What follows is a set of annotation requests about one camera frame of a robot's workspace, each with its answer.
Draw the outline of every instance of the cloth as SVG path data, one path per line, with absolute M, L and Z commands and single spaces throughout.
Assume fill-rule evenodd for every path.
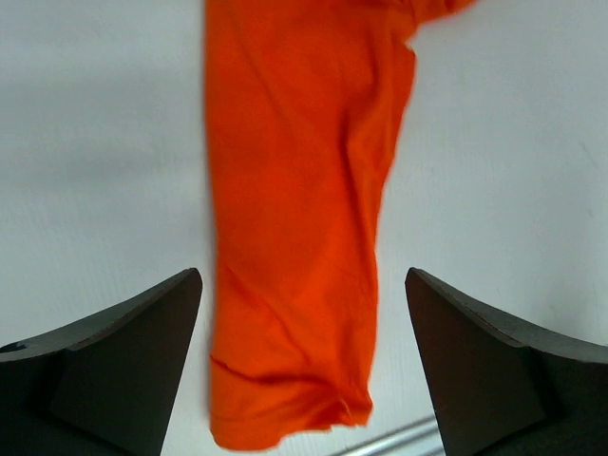
M 207 0 L 218 445 L 365 425 L 382 189 L 422 23 L 472 0 Z

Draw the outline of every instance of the white background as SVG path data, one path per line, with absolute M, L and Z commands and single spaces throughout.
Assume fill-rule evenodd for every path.
M 201 17 L 199 0 L 0 3 L 0 345 L 198 267 L 206 288 L 166 456 L 224 454 L 206 411 Z M 330 454 L 432 413 L 410 266 L 608 343 L 607 23 L 603 0 L 482 0 L 417 36 L 380 220 L 370 425 L 271 454 Z

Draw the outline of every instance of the folded cloth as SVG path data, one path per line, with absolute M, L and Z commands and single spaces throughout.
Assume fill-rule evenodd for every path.
M 376 224 L 415 67 L 405 42 L 471 1 L 207 0 L 221 447 L 367 423 Z

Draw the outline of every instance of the fabric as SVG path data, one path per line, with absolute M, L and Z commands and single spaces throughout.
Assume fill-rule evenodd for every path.
M 405 42 L 471 1 L 207 0 L 221 447 L 367 423 L 376 225 L 415 67 Z

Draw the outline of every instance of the white surface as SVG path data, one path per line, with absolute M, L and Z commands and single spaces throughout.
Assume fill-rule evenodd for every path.
M 166 456 L 227 454 L 206 418 L 200 18 L 199 0 L 0 3 L 0 345 L 198 267 L 206 288 Z M 403 286 L 413 265 L 608 342 L 607 19 L 603 0 L 483 0 L 417 37 L 380 223 L 370 425 L 270 454 L 330 454 L 430 413 Z

